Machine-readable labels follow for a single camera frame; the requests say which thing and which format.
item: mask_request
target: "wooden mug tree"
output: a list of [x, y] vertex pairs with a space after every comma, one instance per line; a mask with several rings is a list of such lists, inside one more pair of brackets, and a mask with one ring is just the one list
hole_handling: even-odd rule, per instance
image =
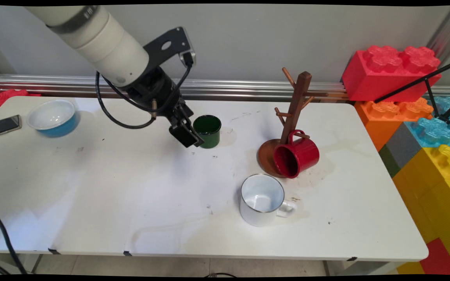
[[[293, 97], [291, 98], [291, 103], [289, 104], [289, 110], [287, 113], [279, 112], [279, 109], [275, 108], [275, 115], [277, 115], [280, 119], [280, 122], [284, 126], [282, 130], [282, 135], [280, 139], [271, 139], [264, 142], [260, 148], [258, 149], [258, 162], [260, 167], [269, 175], [275, 176], [277, 178], [285, 178], [282, 176], [275, 163], [273, 162], [273, 150], [278, 144], [287, 144], [289, 133], [296, 129], [296, 124], [298, 123], [298, 118], [300, 117], [300, 113], [303, 108], [307, 106], [314, 99], [314, 95], [309, 94], [307, 90], [310, 86], [310, 81], [312, 79], [312, 75], [306, 71], [300, 73], [298, 75], [298, 79], [296, 83], [289, 75], [289, 72], [286, 68], [282, 68], [284, 75], [286, 75], [287, 80], [293, 88], [295, 89], [293, 93]], [[304, 135], [302, 133], [295, 133], [298, 137], [304, 137], [309, 139], [308, 135]]]

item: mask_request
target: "gray wall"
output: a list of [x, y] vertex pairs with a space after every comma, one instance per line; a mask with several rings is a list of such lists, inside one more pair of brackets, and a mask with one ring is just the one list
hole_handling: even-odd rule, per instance
[[[351, 5], [109, 5], [141, 44], [181, 25], [197, 53], [189, 78], [284, 81], [309, 71], [339, 82], [355, 50], [376, 44], [424, 46], [450, 10]], [[93, 76], [94, 69], [23, 7], [0, 6], [0, 69], [27, 75]], [[163, 65], [172, 78], [184, 67]]]

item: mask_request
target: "blue bowl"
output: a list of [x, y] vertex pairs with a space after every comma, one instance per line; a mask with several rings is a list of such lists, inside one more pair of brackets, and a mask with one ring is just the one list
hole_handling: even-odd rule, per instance
[[27, 116], [29, 127], [47, 137], [62, 137], [72, 132], [79, 123], [74, 104], [66, 100], [47, 101]]

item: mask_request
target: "black mounting bracket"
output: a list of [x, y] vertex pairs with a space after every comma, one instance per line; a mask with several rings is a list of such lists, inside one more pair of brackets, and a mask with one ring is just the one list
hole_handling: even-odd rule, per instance
[[[163, 46], [166, 42], [170, 42], [170, 45], [163, 50]], [[193, 64], [195, 65], [195, 52], [192, 49], [192, 44], [187, 37], [187, 32], [184, 27], [177, 27], [169, 30], [143, 46], [143, 49], [148, 53], [148, 64], [142, 75], [149, 73], [176, 54], [179, 54], [180, 60], [186, 67], [183, 55], [184, 53], [190, 53], [192, 55]]]

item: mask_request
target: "wooden peg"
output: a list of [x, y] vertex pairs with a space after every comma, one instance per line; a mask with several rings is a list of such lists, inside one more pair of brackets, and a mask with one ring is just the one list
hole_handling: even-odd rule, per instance
[[[277, 116], [279, 116], [279, 108], [274, 108], [274, 110], [275, 110], [275, 115], [277, 115]], [[282, 116], [279, 116], [279, 120], [280, 120], [280, 122], [282, 123], [282, 125], [284, 126], [284, 118], [282, 118]]]
[[276, 115], [277, 115], [277, 116], [282, 116], [282, 117], [291, 117], [291, 116], [292, 116], [292, 115], [289, 114], [289, 113], [282, 113], [282, 112], [276, 113]]
[[295, 136], [297, 136], [297, 137], [302, 137], [302, 138], [304, 138], [304, 139], [310, 139], [310, 136], [309, 136], [309, 135], [305, 135], [305, 134], [303, 134], [303, 133], [295, 133]]
[[294, 88], [296, 84], [295, 84], [293, 78], [291, 78], [291, 75], [289, 75], [289, 71], [286, 68], [282, 68], [282, 71], [284, 72], [284, 75], [286, 75], [286, 78], [289, 81], [289, 83], [291, 84], [291, 86], [293, 86], [293, 88]]
[[314, 96], [311, 96], [309, 99], [307, 99], [307, 101], [305, 101], [305, 103], [303, 104], [302, 109], [304, 109], [313, 99]]

